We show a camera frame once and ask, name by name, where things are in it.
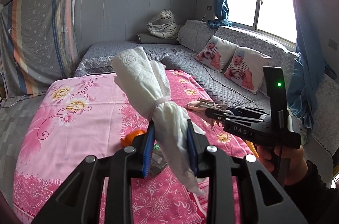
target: metal bolt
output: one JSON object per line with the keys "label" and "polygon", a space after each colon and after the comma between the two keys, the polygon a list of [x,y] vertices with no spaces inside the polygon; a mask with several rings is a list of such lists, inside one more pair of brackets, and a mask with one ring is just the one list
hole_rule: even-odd
{"label": "metal bolt", "polygon": [[95,161],[95,156],[94,155],[88,155],[85,158],[86,163],[93,163]]}
{"label": "metal bolt", "polygon": [[209,152],[216,152],[218,148],[216,146],[207,146],[207,151]]}
{"label": "metal bolt", "polygon": [[132,152],[135,151],[135,148],[132,147],[132,146],[127,146],[127,147],[124,148],[124,151],[125,151],[126,153],[132,153]]}
{"label": "metal bolt", "polygon": [[249,161],[251,163],[254,163],[257,160],[257,158],[253,154],[247,154],[245,156],[245,158],[246,158],[247,161]]}

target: tissue paper bundle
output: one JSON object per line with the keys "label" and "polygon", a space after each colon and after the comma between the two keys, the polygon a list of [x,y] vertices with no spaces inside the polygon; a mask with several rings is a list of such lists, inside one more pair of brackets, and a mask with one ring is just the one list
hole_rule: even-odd
{"label": "tissue paper bundle", "polygon": [[[149,61],[143,48],[138,47],[119,53],[112,59],[116,84],[126,93],[129,103],[144,118],[153,120],[155,139],[177,179],[196,194],[202,194],[197,178],[189,169],[186,149],[186,109],[171,102],[170,83],[165,66]],[[205,134],[196,124],[197,133]]]}

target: white tiger plush toy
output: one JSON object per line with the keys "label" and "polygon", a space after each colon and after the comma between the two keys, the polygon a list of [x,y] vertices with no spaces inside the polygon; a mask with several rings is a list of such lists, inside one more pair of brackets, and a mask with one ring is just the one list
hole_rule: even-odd
{"label": "white tiger plush toy", "polygon": [[147,28],[152,35],[157,37],[174,39],[178,37],[180,26],[174,20],[174,15],[170,10],[162,10],[148,23]]}

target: sofa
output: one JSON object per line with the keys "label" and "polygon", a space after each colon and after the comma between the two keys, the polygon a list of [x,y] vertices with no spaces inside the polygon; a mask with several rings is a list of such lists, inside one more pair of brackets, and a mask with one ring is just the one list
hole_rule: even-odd
{"label": "sofa", "polygon": [[[125,49],[142,46],[150,60],[161,61],[166,69],[179,69],[192,75],[218,104],[231,107],[269,108],[270,101],[267,97],[265,82],[261,85],[259,92],[254,95],[225,78],[223,72],[214,71],[194,59],[194,56],[201,52],[213,35],[270,56],[269,65],[282,68],[286,89],[288,88],[294,70],[294,60],[299,57],[297,53],[289,51],[284,45],[269,37],[223,26],[218,30],[212,30],[207,27],[206,23],[197,20],[188,20],[180,29],[178,36],[180,45],[133,42],[96,43],[82,59],[75,76],[112,72],[111,58],[113,56]],[[316,93],[318,110],[314,116],[314,129],[304,145],[306,158],[318,166],[319,173],[326,183],[330,183],[333,177],[332,156],[339,148],[339,133],[337,133],[339,121],[334,117],[339,109],[338,94],[339,85],[324,74]]]}

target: electrical socket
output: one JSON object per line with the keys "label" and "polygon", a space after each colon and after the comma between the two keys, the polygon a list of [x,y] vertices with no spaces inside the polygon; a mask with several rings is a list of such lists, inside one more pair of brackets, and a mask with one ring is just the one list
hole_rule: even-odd
{"label": "electrical socket", "polygon": [[328,45],[330,47],[332,47],[334,50],[336,50],[338,48],[338,43],[336,41],[334,41],[333,39],[328,40]]}

